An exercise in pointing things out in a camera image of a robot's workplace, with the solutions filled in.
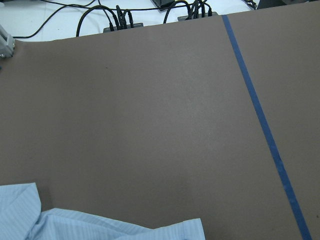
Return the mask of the light blue button shirt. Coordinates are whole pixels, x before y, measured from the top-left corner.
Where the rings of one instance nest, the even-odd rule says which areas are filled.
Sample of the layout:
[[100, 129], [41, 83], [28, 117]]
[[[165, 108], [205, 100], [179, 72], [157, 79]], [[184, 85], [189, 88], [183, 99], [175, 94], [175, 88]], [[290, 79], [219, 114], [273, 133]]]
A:
[[35, 183], [0, 187], [2, 240], [203, 240], [199, 218], [155, 229], [75, 210], [41, 210]]

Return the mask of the grey orange USB hub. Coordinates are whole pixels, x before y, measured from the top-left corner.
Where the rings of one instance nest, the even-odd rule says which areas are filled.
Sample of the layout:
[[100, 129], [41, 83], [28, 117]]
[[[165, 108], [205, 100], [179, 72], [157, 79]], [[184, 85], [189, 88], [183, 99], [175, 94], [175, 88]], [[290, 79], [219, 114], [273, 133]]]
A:
[[186, 0], [176, 0], [167, 7], [163, 24], [167, 23], [171, 10], [178, 7], [186, 7], [187, 10], [187, 15], [177, 17], [178, 22], [218, 16], [218, 13], [213, 11], [206, 0], [194, 0], [193, 3], [188, 3]]

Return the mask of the grey aluminium frame post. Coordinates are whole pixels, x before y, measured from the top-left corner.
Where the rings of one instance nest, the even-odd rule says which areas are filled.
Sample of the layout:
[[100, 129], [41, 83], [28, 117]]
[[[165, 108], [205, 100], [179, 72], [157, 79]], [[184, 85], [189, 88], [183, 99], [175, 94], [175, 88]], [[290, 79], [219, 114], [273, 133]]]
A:
[[14, 55], [15, 45], [15, 39], [0, 25], [0, 57], [12, 57]]

